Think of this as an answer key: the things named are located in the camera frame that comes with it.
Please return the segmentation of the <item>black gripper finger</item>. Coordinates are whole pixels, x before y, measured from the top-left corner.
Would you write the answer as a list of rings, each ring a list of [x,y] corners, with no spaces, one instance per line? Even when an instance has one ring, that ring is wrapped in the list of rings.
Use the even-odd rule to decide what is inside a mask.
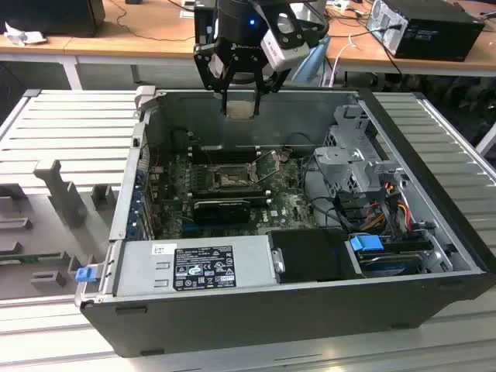
[[[229,61],[229,64],[225,67],[221,79],[221,95],[222,95],[221,113],[223,115],[227,115],[228,90],[236,72],[237,72],[237,58],[232,57],[231,60]]]
[[[260,113],[260,101],[263,95],[267,93],[267,86],[265,84],[262,67],[260,61],[257,57],[251,58],[251,67],[253,69],[253,76],[255,81],[255,91],[254,91],[254,104],[253,104],[253,115],[257,116]]]

